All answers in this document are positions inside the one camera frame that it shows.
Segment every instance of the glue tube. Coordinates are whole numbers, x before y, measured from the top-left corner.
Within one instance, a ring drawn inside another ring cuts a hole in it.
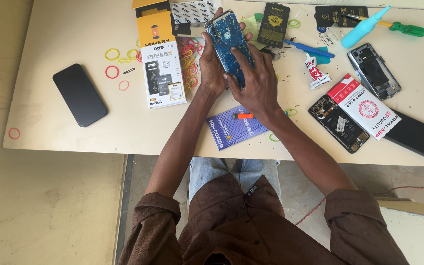
[[[310,76],[312,77],[312,82],[310,83],[310,88],[313,90],[322,84],[328,83],[331,81],[330,75],[323,75],[322,72],[317,68],[317,58],[315,56],[310,57],[308,53],[307,60],[305,61],[305,66],[307,70],[310,72]]]

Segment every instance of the green cloth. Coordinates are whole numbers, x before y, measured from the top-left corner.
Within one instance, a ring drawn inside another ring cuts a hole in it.
[[[253,38],[251,38],[251,40],[249,41],[251,44],[255,45],[258,50],[261,50],[267,46],[258,42],[258,34],[260,33],[260,30],[258,29],[258,25],[256,24],[256,18],[254,16],[245,18],[241,22],[246,25],[243,30],[243,35],[246,35],[250,32],[253,34]]]

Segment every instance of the red and white packaging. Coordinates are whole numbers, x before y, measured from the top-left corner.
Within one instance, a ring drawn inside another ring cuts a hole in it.
[[[334,85],[327,95],[377,140],[402,119],[350,74]]]

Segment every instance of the blue pry tool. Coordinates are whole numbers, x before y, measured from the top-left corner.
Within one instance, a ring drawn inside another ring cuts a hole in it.
[[[309,51],[309,52],[313,52],[313,53],[318,54],[318,55],[321,55],[321,56],[334,58],[334,54],[333,53],[329,53],[329,52],[326,52],[326,51],[320,51],[318,49],[315,49],[313,47],[307,46],[307,45],[302,44],[300,42],[295,43],[295,42],[290,41],[290,40],[284,40],[284,42],[285,43],[288,43],[288,44],[292,44],[296,48],[301,49],[301,50],[304,50],[304,51],[307,51],[307,52]]]

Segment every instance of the red rubber band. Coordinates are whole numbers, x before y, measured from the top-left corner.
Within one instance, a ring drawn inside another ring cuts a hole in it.
[[[109,68],[111,68],[111,67],[114,67],[115,69],[117,69],[117,75],[116,75],[116,76],[114,76],[114,77],[110,77],[109,75],[107,75],[107,70],[108,70]],[[117,68],[117,67],[115,67],[115,66],[108,66],[108,67],[106,68],[106,76],[107,76],[108,78],[110,78],[110,79],[115,79],[115,78],[117,78],[117,76],[119,76],[119,68]]]
[[[16,137],[16,138],[14,138],[14,137],[12,137],[11,136],[11,131],[12,130],[16,130],[18,133],[19,133],[19,135]],[[21,137],[21,132],[17,129],[17,128],[11,128],[11,129],[9,129],[9,131],[8,131],[8,135],[9,135],[9,138],[11,138],[11,139],[13,139],[13,140],[17,140],[17,139],[19,139],[19,137]]]
[[[141,51],[139,51],[135,57],[137,58],[137,61],[139,61],[140,63],[143,63],[143,61],[142,61],[142,52]]]
[[[122,89],[121,89],[121,84],[122,84],[123,82],[127,82],[127,87],[126,87],[124,90],[122,90]],[[127,80],[121,81],[121,82],[119,83],[119,90],[120,90],[120,91],[126,91],[126,90],[127,90],[127,88],[129,88],[129,86],[130,86],[130,83],[129,83]]]

